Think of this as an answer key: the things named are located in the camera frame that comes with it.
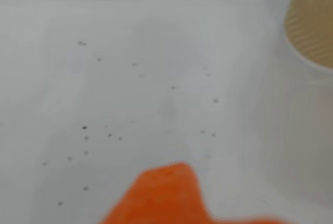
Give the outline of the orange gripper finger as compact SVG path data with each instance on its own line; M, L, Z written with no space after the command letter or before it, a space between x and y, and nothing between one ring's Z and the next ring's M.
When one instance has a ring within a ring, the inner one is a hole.
M281 223L269 217L217 219L201 197L192 167L173 163L142 172L101 223Z

